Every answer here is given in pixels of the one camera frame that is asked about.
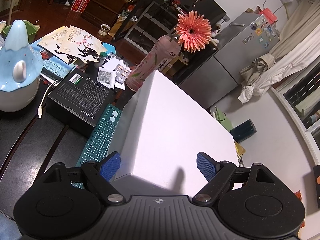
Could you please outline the white box lid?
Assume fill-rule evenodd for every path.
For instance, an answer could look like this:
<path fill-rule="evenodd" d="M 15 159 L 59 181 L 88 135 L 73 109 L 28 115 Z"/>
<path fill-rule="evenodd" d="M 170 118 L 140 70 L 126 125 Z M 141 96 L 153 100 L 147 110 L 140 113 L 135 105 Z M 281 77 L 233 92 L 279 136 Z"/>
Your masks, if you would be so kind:
<path fill-rule="evenodd" d="M 196 157 L 238 163 L 231 134 L 188 94 L 154 71 L 133 95 L 127 137 L 135 154 L 128 173 L 174 193 L 194 196 L 207 181 Z"/>

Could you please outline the green cutting mat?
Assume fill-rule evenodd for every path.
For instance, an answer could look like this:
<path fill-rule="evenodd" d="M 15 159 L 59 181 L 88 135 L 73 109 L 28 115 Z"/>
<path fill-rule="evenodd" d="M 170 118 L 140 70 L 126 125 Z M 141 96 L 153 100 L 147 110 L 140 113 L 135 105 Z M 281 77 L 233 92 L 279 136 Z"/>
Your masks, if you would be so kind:
<path fill-rule="evenodd" d="M 108 147 L 120 116 L 121 111 L 108 104 L 82 150 L 76 167 L 88 161 L 98 163 L 108 156 Z"/>

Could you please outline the yellow panda tissue pack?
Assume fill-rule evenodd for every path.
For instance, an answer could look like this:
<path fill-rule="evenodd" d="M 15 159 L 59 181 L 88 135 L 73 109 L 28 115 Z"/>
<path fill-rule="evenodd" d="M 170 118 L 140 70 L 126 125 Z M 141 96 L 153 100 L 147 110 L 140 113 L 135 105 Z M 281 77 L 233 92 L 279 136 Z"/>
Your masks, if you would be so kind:
<path fill-rule="evenodd" d="M 235 141 L 234 143 L 235 143 L 235 148 L 236 148 L 236 153 L 237 153 L 237 157 L 238 157 L 239 166 L 240 167 L 244 167 L 244 163 L 243 163 L 242 157 L 245 154 L 246 150 L 238 142 Z"/>

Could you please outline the white storage box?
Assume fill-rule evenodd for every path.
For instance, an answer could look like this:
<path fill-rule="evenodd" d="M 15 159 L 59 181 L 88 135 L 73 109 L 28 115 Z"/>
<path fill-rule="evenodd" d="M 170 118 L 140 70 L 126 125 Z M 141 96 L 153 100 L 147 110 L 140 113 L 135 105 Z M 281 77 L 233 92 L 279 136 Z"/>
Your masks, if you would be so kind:
<path fill-rule="evenodd" d="M 131 101 L 134 94 L 129 89 L 122 91 L 115 104 L 115 107 L 121 110 L 121 116 L 114 130 L 107 155 L 118 152 L 120 154 L 120 168 L 112 177 L 112 180 L 131 173 L 135 161 L 135 154 L 130 146 L 131 138 L 127 137 L 136 109 L 135 101 Z"/>

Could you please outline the pink tea bottle vase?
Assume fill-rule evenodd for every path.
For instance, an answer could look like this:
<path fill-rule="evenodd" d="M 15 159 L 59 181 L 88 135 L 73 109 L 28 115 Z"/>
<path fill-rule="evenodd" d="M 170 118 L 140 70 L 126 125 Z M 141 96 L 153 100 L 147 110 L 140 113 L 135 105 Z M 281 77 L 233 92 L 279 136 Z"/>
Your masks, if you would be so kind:
<path fill-rule="evenodd" d="M 175 34 L 160 37 L 146 57 L 129 74 L 126 79 L 127 86 L 136 92 L 154 70 L 163 70 L 180 53 L 181 45 L 178 41 L 179 37 Z"/>

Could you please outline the stack of papers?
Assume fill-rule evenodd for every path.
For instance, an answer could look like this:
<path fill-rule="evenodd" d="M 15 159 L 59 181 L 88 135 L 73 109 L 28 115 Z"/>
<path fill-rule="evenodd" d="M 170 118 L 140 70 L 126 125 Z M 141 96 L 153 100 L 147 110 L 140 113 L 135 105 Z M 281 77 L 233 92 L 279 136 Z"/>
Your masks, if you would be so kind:
<path fill-rule="evenodd" d="M 91 63 L 98 69 L 95 81 L 124 90 L 131 72 L 129 65 L 116 55 L 114 46 L 78 27 L 60 27 L 33 42 L 31 47 L 42 56 L 42 73 L 51 80 L 62 80 L 71 70 Z"/>

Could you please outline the blue white ceramic humidifier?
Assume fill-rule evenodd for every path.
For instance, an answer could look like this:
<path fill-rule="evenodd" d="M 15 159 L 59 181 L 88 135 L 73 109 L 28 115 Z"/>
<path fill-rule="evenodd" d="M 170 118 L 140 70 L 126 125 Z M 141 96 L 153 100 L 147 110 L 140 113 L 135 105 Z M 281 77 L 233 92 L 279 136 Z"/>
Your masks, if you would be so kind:
<path fill-rule="evenodd" d="M 43 68 L 42 56 L 31 48 L 22 20 L 13 22 L 1 46 L 0 57 L 1 111 L 19 111 L 35 98 Z"/>

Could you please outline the silver refrigerator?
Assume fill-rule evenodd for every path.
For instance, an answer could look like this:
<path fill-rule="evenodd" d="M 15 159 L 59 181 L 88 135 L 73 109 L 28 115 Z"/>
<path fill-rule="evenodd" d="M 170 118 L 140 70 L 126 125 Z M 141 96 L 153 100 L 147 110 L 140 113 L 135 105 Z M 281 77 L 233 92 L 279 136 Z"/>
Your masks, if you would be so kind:
<path fill-rule="evenodd" d="M 263 14 L 244 12 L 216 37 L 217 47 L 189 59 L 176 83 L 204 109 L 211 107 L 244 80 L 240 71 L 267 54 L 279 41 Z"/>

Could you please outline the pink gerbera flower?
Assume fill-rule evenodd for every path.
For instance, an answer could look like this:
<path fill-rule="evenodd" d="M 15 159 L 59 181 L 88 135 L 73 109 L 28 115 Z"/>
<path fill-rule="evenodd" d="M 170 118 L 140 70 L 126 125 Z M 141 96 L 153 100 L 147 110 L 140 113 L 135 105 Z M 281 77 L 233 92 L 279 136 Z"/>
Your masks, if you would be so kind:
<path fill-rule="evenodd" d="M 212 37 L 210 22 L 197 11 L 179 14 L 175 31 L 179 36 L 178 43 L 182 44 L 184 50 L 190 53 L 204 49 Z"/>

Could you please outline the small ceramic pot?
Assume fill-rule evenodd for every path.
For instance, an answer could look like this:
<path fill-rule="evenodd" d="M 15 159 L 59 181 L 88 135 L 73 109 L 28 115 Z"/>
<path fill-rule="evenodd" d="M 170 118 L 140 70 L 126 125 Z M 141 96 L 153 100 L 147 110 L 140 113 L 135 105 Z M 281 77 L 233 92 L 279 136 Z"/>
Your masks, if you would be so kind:
<path fill-rule="evenodd" d="M 106 36 L 108 34 L 108 32 L 111 30 L 111 27 L 107 24 L 102 24 L 100 26 L 100 29 L 98 31 L 98 34 L 101 36 Z"/>

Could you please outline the white curtain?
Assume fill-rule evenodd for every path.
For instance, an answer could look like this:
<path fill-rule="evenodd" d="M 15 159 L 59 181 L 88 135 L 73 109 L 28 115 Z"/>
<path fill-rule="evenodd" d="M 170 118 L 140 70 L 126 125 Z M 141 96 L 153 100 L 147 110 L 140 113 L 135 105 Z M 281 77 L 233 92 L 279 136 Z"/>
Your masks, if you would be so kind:
<path fill-rule="evenodd" d="M 319 1 L 303 0 L 280 32 L 269 53 L 240 71 L 244 78 L 238 100 L 262 96 L 275 83 L 308 67 L 319 57 Z"/>

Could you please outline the green trash bin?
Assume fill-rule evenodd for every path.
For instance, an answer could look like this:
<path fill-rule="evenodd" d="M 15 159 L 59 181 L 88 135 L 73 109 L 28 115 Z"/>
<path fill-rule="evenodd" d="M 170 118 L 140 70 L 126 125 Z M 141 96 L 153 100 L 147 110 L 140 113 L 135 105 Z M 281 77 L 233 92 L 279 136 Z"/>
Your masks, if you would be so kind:
<path fill-rule="evenodd" d="M 25 26 L 27 29 L 29 44 L 32 44 L 35 40 L 35 36 L 36 36 L 38 30 L 40 29 L 40 25 L 32 24 L 28 20 L 23 20 L 23 22 L 25 23 Z M 4 39 L 7 38 L 7 35 L 11 29 L 11 26 L 12 25 L 8 25 L 3 29 L 2 36 Z"/>

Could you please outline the white drawer unit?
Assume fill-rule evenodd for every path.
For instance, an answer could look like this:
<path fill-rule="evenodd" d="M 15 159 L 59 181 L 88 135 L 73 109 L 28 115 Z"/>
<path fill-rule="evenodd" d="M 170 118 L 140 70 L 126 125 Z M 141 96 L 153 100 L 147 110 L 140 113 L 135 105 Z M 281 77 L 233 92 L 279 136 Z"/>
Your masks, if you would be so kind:
<path fill-rule="evenodd" d="M 129 29 L 124 39 L 134 47 L 148 54 L 157 40 L 174 31 L 178 22 L 176 13 L 153 1 Z"/>

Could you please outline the red box on fridge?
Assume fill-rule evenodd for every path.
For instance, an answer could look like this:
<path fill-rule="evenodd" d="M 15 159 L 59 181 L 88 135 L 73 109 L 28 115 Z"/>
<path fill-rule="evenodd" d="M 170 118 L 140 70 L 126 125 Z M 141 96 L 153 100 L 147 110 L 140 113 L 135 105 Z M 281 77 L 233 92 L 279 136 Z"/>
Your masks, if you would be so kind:
<path fill-rule="evenodd" d="M 265 16 L 269 24 L 274 24 L 278 20 L 276 15 L 269 8 L 263 9 L 260 14 Z"/>

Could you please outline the black computer monitor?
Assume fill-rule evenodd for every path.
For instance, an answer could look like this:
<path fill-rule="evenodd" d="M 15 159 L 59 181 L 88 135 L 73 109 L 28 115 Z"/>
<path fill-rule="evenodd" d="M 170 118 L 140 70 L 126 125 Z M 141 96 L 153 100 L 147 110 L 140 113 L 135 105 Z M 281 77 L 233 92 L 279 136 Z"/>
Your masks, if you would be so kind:
<path fill-rule="evenodd" d="M 179 0 L 181 8 L 186 11 L 196 11 L 207 18 L 211 25 L 215 25 L 226 16 L 226 12 L 215 0 Z"/>

